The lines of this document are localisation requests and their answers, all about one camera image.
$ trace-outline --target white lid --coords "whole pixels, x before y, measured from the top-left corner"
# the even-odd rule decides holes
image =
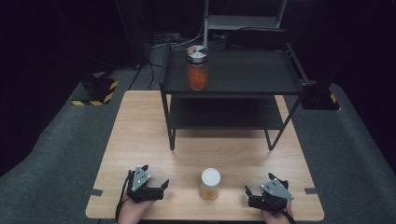
[[[220,173],[214,168],[207,168],[202,172],[202,181],[209,187],[215,187],[220,182]]]

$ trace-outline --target wooden tabletop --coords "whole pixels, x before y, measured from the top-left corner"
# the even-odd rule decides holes
[[[282,117],[288,114],[282,96],[277,96]],[[276,132],[270,132],[274,138]],[[268,150],[264,131],[177,130],[175,150],[169,139],[159,91],[127,91],[108,140],[94,189],[86,209],[90,218],[114,218],[128,170],[148,164],[149,187],[159,187],[169,179],[163,200],[157,201],[143,219],[182,220],[262,220],[260,211],[248,207],[244,186],[260,195],[268,173],[289,181],[295,200],[296,220],[324,218],[292,122],[273,151]],[[199,195],[205,168],[219,170],[219,197],[204,201]]]

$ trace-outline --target gray carpet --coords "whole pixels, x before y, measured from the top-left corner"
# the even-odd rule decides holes
[[[149,60],[161,64],[162,56],[163,48],[153,49]],[[158,90],[160,70],[146,64],[131,90]],[[88,191],[136,74],[131,69],[112,73],[119,85],[108,105],[65,102],[32,153],[0,178],[0,223],[98,223],[85,216]],[[341,88],[332,85],[331,91],[342,110],[299,107],[292,119],[324,209],[319,223],[395,223],[395,175]],[[288,106],[292,100],[286,97]]]

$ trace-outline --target person's arm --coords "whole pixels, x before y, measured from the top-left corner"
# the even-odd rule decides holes
[[[293,212],[291,211],[291,201],[288,200],[285,211],[293,217]],[[261,210],[262,219],[264,219],[266,224],[290,224],[289,220],[282,214],[276,213],[271,214],[270,212]]]
[[[123,200],[124,203],[120,210],[118,224],[137,224],[149,207],[155,203],[155,201],[135,203],[132,199],[128,199],[127,196],[124,196]]]

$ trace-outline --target stand base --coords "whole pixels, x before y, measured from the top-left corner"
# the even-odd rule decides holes
[[[307,93],[301,101],[303,109],[314,110],[339,110],[340,105],[337,103],[335,96],[331,91],[317,91],[315,85],[307,86]]]
[[[100,78],[97,80],[96,88],[87,91],[87,88],[80,82],[72,95],[73,105],[105,105],[113,96],[118,81],[113,78]]]

